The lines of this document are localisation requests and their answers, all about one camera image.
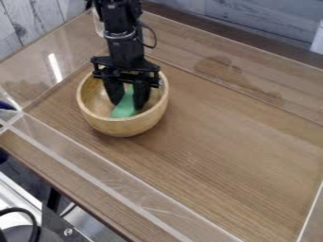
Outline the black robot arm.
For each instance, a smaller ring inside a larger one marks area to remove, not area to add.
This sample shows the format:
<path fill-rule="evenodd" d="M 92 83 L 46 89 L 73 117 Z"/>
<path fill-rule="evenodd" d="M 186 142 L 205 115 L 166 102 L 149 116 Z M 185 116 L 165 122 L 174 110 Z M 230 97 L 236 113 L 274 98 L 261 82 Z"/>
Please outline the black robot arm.
<path fill-rule="evenodd" d="M 140 111 L 149 100 L 149 91 L 160 87 L 160 66 L 145 59 L 142 29 L 153 30 L 140 21 L 141 0 L 93 0 L 98 20 L 104 24 L 108 55 L 93 56 L 92 76 L 102 81 L 109 101 L 121 102 L 124 84 L 133 88 L 133 108 Z"/>

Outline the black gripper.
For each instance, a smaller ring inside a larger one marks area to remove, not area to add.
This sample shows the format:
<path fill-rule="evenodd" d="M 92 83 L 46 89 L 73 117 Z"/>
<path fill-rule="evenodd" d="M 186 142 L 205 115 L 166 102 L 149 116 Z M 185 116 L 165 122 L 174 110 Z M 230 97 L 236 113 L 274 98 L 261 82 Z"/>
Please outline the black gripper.
<path fill-rule="evenodd" d="M 105 93 L 113 105 L 125 94 L 124 84 L 133 84 L 133 106 L 140 111 L 149 100 L 149 88 L 157 88 L 160 67 L 145 59 L 142 29 L 132 27 L 129 31 L 104 31 L 108 55 L 90 58 L 93 77 L 104 83 Z"/>

